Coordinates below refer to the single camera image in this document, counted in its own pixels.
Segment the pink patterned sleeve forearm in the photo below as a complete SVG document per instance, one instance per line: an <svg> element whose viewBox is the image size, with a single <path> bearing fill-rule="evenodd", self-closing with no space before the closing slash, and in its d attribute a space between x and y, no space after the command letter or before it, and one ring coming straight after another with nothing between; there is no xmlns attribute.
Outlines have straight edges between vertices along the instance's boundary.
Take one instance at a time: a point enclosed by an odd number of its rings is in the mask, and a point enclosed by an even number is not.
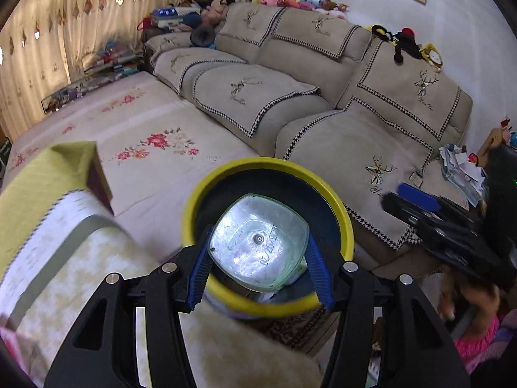
<svg viewBox="0 0 517 388"><path fill-rule="evenodd" d="M484 337L477 341L460 338L454 341L467 373L472 374L480 363L500 359L510 341L516 338L516 310L510 311L502 321L493 318Z"/></svg>

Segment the person right hand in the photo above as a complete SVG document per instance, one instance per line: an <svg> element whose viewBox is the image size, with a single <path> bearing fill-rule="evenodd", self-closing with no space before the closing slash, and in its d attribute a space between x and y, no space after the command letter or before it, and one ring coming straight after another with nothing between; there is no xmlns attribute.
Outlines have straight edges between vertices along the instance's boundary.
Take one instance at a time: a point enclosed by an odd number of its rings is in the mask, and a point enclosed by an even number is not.
<svg viewBox="0 0 517 388"><path fill-rule="evenodd" d="M501 304L500 288L496 285L491 287L474 286L461 274L452 271L445 272L437 307L437 312L442 319L453 320L455 318L454 300L458 296L462 296L471 305L478 308L478 312L467 327L464 337L472 340L482 338L499 311Z"/></svg>

